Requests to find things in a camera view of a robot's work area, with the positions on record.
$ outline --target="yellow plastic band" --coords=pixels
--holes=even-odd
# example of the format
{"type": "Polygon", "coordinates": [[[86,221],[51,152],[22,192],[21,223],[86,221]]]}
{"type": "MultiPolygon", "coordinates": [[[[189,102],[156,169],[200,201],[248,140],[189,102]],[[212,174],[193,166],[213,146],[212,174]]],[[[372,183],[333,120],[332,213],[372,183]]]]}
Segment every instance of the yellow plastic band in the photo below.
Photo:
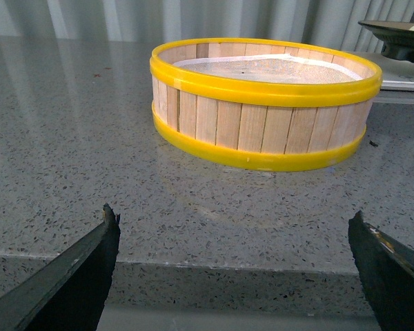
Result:
{"type": "Polygon", "coordinates": [[[152,112],[157,131],[179,149],[202,159],[249,170],[304,171],[332,166],[355,153],[366,131],[365,128],[353,142],[332,150],[304,154],[267,154],[234,150],[190,138],[166,125],[155,113],[153,103],[152,112]]]}
{"type": "Polygon", "coordinates": [[[375,63],[352,54],[312,45],[247,38],[189,39],[166,43],[155,48],[150,72],[158,80],[178,90],[212,99],[281,107],[327,107],[358,103],[373,98],[382,85],[382,71],[375,63]],[[373,75],[360,81],[333,84],[282,84],[244,81],[185,70],[159,57],[164,50],[198,43],[258,43],[316,50],[354,60],[372,70],[373,75]]]}

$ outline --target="white mesh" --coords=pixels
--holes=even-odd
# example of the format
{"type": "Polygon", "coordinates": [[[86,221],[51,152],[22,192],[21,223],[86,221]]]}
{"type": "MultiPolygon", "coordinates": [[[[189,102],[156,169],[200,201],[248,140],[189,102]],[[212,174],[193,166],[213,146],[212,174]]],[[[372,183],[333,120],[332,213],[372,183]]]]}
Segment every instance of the white mesh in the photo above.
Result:
{"type": "Polygon", "coordinates": [[[289,54],[213,57],[178,61],[173,65],[203,74],[268,83],[330,84],[362,79],[337,64],[289,54]]]}

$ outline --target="gray countertop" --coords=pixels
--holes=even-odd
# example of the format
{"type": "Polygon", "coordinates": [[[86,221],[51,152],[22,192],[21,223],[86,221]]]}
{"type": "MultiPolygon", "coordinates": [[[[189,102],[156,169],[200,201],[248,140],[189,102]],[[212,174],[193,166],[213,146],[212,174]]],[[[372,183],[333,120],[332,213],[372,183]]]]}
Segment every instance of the gray countertop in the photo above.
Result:
{"type": "Polygon", "coordinates": [[[375,103],[333,167],[230,168],[156,132],[152,48],[0,37],[0,259],[57,256],[105,202],[121,213],[119,263],[355,276],[358,210],[414,249],[414,105],[375,103]]]}

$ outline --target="round wooden container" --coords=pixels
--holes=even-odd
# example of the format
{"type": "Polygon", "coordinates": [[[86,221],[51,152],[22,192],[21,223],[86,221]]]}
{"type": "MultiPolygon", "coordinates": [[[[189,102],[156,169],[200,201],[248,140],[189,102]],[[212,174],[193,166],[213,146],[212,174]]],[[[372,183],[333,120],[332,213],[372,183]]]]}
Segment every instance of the round wooden container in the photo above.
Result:
{"type": "Polygon", "coordinates": [[[191,39],[150,58],[155,127],[173,145],[239,168],[298,171],[350,157],[382,84],[374,63],[317,46],[264,39],[191,39]],[[362,79],[288,84],[223,78],[174,66],[187,59],[290,54],[336,63],[362,79]]]}

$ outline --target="corrugated metal wall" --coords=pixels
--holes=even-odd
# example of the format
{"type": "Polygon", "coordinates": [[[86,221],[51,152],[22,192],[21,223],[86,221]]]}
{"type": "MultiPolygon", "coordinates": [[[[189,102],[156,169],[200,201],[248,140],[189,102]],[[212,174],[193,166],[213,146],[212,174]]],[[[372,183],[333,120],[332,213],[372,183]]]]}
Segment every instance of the corrugated metal wall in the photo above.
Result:
{"type": "Polygon", "coordinates": [[[0,0],[0,36],[163,43],[255,37],[359,52],[360,20],[414,21],[414,0],[0,0]]]}

